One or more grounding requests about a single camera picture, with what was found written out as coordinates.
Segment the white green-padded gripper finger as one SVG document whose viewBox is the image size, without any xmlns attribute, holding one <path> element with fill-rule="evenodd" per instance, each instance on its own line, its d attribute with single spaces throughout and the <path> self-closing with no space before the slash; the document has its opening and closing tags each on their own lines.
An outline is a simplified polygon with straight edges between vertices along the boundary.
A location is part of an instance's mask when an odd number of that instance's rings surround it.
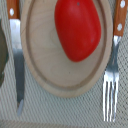
<svg viewBox="0 0 128 128">
<path fill-rule="evenodd" d="M 8 62 L 8 58 L 8 48 L 0 20 L 0 87 L 4 81 L 4 68 Z"/>
</svg>

